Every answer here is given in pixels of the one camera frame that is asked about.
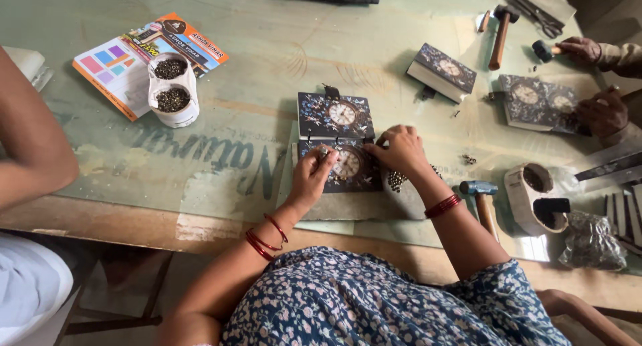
metal scissors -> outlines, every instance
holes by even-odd
[[[515,1],[518,3],[519,7],[521,7],[526,14],[529,14],[531,17],[535,18],[535,20],[541,25],[542,32],[544,32],[544,34],[548,36],[550,39],[555,39],[558,36],[562,35],[563,33],[562,29],[559,28],[553,22],[548,21],[536,6],[529,4],[525,0],[515,0]]]

clock face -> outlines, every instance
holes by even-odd
[[[539,100],[537,92],[525,85],[519,85],[515,90],[513,90],[513,94],[517,96],[520,101],[526,104],[536,104]]]
[[[452,76],[461,75],[461,69],[448,59],[441,59],[439,61],[439,67]]]
[[[558,109],[560,112],[567,114],[573,113],[574,110],[573,102],[565,96],[556,96],[553,99],[553,107]]]
[[[332,104],[330,106],[329,112],[330,112],[330,119],[332,119],[333,122],[342,126],[347,126],[349,124],[352,124],[356,119],[356,113],[354,111],[354,108],[352,108],[347,104],[343,104],[343,103]]]
[[[337,161],[333,165],[332,170],[340,177],[354,177],[361,168],[359,157],[355,153],[345,149],[339,151],[339,156],[341,157],[341,161]]]

mallet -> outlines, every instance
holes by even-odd
[[[488,69],[492,71],[496,71],[502,66],[502,55],[504,54],[504,43],[509,31],[509,23],[517,22],[521,13],[510,5],[497,5],[494,14],[497,19],[500,19],[500,28],[497,30],[491,62],[488,63]]]
[[[465,180],[459,185],[459,191],[463,194],[475,195],[475,202],[477,202],[477,213],[479,214],[479,222],[484,228],[493,236],[493,238],[500,242],[497,236],[493,216],[491,215],[491,206],[486,199],[486,195],[493,195],[497,193],[497,185],[485,180]]]
[[[537,55],[538,58],[542,59],[542,62],[544,63],[550,62],[556,55],[560,55],[564,52],[557,46],[546,45],[542,40],[537,40],[533,44],[533,51],[535,51],[535,55]]]

red bangle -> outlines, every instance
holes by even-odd
[[[283,237],[283,242],[287,243],[288,238],[285,236],[285,233],[283,233],[283,230],[281,230],[281,227],[279,227],[279,225],[277,224],[277,221],[275,221],[274,218],[270,217],[270,215],[267,213],[264,213],[263,217],[267,218],[270,222],[272,222],[274,227],[276,227],[279,233],[281,234],[281,237]]]
[[[457,204],[459,204],[459,202],[461,202],[461,198],[458,194],[455,193],[452,196],[434,205],[432,208],[426,210],[424,214],[428,219],[439,217],[442,214],[446,213],[451,208],[453,208],[454,206],[456,206]]]
[[[252,247],[254,247],[254,249],[256,250],[256,252],[259,252],[259,254],[260,254],[263,258],[265,258],[268,262],[271,262],[271,261],[273,261],[273,260],[274,260],[274,257],[272,257],[271,255],[269,255],[269,253],[268,253],[268,252],[266,252],[266,250],[262,249],[262,248],[261,248],[261,246],[259,246],[259,244],[257,244],[257,243],[256,243],[256,241],[255,241],[253,238],[250,238],[250,235],[249,235],[248,233],[245,233],[245,239],[247,240],[247,243],[249,243],[250,245],[252,245]]]
[[[248,236],[248,237],[250,237],[250,238],[253,238],[253,239],[254,239],[254,241],[256,241],[256,242],[258,242],[258,243],[261,243],[263,246],[266,246],[269,250],[273,250],[273,251],[283,251],[283,246],[281,246],[281,248],[276,248],[276,247],[274,247],[274,246],[270,246],[269,244],[267,244],[267,243],[265,243],[265,242],[261,241],[261,239],[260,239],[257,235],[255,235],[255,234],[254,234],[254,232],[252,231],[253,229],[254,229],[254,228],[250,228],[250,229],[248,229],[248,230],[247,230],[247,232],[245,232],[245,235],[247,235],[247,236]]]

blue hammer head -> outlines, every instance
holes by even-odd
[[[495,194],[497,186],[485,180],[465,180],[459,185],[459,191],[463,194]]]

